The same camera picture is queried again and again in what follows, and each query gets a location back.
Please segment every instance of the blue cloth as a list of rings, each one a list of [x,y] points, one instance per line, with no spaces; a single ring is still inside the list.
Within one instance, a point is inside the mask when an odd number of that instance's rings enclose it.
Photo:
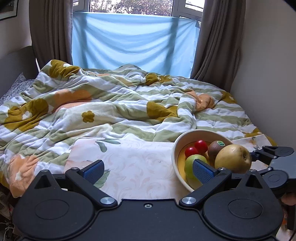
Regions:
[[[73,13],[73,63],[189,77],[199,34],[196,20],[154,15]]]

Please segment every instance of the metal bolt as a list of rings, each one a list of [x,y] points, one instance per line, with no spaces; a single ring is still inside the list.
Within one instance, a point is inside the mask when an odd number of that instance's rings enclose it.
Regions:
[[[146,203],[145,205],[144,205],[144,207],[146,207],[146,208],[151,208],[153,205],[151,204],[151,203]]]
[[[112,197],[103,197],[103,198],[101,198],[100,202],[105,205],[110,205],[115,202],[115,199]]]
[[[190,205],[196,203],[196,199],[194,197],[184,197],[181,202]]]

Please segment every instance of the brown curtain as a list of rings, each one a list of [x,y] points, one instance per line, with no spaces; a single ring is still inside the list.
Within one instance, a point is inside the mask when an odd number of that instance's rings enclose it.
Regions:
[[[32,46],[39,67],[52,59],[72,64],[73,0],[30,0]]]
[[[245,0],[206,0],[191,78],[230,91],[244,25]]]

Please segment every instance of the patterned pillow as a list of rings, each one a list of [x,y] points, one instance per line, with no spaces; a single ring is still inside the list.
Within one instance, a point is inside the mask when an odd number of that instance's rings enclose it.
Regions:
[[[12,97],[17,96],[20,92],[26,90],[34,80],[26,80],[23,73],[21,73],[14,81],[10,89],[0,98],[0,105],[9,101]]]

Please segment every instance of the tree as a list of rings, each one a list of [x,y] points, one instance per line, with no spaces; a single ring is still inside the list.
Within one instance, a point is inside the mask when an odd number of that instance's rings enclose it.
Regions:
[[[171,16],[173,0],[91,0],[91,12]]]
[[[117,13],[171,16],[173,0],[121,0],[113,6]]]

